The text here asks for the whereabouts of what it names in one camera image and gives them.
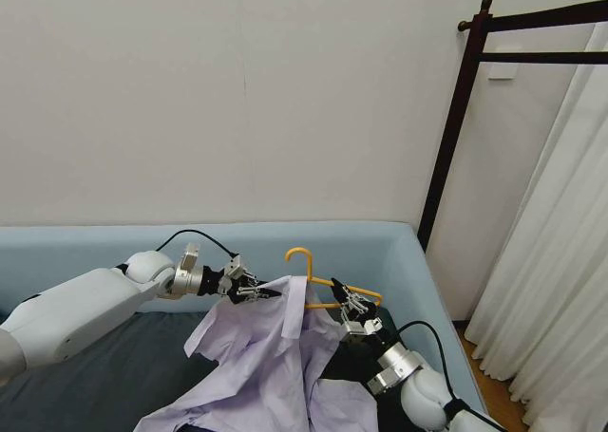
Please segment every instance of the white curtain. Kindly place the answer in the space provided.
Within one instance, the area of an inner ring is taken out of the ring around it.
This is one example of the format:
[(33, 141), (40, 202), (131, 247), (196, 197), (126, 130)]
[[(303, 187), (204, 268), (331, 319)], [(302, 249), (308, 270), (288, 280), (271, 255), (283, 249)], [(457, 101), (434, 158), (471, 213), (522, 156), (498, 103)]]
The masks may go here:
[[(608, 50), (597, 25), (588, 50)], [(465, 337), (532, 432), (608, 422), (608, 66), (579, 66)]]

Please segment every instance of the yellow hanger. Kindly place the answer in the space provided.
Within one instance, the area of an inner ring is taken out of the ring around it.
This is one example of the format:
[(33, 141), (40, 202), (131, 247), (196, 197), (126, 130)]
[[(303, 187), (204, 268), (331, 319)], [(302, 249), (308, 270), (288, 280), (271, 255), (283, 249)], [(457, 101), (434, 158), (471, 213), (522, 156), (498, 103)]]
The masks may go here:
[[(313, 276), (313, 253), (305, 249), (304, 247), (293, 247), (285, 253), (285, 262), (289, 263), (289, 260), (292, 258), (293, 254), (304, 254), (306, 256), (306, 280), (311, 283), (316, 283), (318, 285), (325, 285), (326, 287), (332, 287), (333, 282), (331, 280), (325, 280), (324, 278), (314, 277)], [(349, 290), (353, 292), (358, 292), (359, 294), (366, 294), (367, 296), (375, 297), (377, 301), (374, 302), (376, 306), (382, 304), (382, 294), (375, 291), (364, 290), (358, 287), (352, 287), (347, 285)], [(332, 304), (306, 304), (306, 309), (339, 309), (341, 306), (339, 303), (334, 302)]]

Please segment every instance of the lavender shirt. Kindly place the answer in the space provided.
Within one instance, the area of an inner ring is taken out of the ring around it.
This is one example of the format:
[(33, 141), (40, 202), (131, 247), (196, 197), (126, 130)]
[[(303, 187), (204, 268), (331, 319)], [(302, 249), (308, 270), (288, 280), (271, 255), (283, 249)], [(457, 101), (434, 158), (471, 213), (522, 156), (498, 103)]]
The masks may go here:
[(209, 310), (184, 345), (218, 367), (135, 432), (174, 432), (192, 424), (215, 432), (377, 432), (376, 403), (363, 386), (319, 380), (344, 330), (318, 302), (306, 277), (265, 285), (277, 298)]

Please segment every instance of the rack finial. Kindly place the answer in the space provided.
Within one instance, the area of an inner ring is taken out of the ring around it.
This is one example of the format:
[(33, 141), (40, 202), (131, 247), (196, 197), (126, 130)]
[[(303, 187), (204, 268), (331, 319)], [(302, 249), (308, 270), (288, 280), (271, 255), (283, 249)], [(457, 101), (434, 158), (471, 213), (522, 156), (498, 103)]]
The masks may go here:
[(488, 10), (492, 5), (492, 0), (482, 0), (482, 9)]

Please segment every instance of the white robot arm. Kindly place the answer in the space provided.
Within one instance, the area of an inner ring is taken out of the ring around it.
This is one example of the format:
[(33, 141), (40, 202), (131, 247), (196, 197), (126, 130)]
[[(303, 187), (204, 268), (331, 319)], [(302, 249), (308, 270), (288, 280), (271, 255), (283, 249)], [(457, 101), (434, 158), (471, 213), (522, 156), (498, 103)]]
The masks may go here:
[(261, 288), (235, 254), (218, 272), (197, 267), (188, 244), (180, 264), (158, 251), (131, 256), (113, 269), (96, 269), (22, 302), (0, 325), (0, 385), (19, 373), (69, 359), (126, 321), (155, 297), (227, 295), (235, 302), (279, 295)]
[(382, 368), (368, 388), (374, 396), (401, 385), (401, 406), (408, 418), (427, 431), (506, 432), (482, 412), (471, 409), (454, 394), (447, 376), (446, 358), (439, 335), (426, 322), (415, 321), (397, 330), (397, 334), (413, 325), (427, 326), (435, 336), (443, 361), (444, 374), (435, 370), (416, 351), (404, 347), (398, 335), (391, 335), (377, 317), (377, 308), (359, 294), (353, 293), (335, 278), (333, 295), (341, 304), (341, 317), (347, 339), (368, 344)]

